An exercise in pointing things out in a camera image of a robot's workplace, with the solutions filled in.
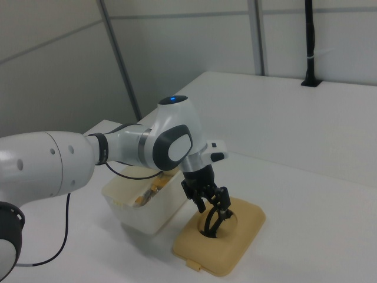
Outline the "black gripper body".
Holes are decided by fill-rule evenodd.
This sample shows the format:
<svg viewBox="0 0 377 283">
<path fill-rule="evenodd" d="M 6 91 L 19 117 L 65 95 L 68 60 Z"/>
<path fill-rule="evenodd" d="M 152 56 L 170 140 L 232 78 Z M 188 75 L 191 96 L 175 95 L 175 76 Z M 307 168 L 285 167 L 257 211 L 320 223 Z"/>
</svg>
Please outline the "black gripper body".
<svg viewBox="0 0 377 283">
<path fill-rule="evenodd" d="M 195 172 L 184 172 L 183 175 L 184 180 L 181 185 L 184 190 L 202 192 L 208 187 L 216 187 L 212 165 L 207 165 Z"/>
</svg>

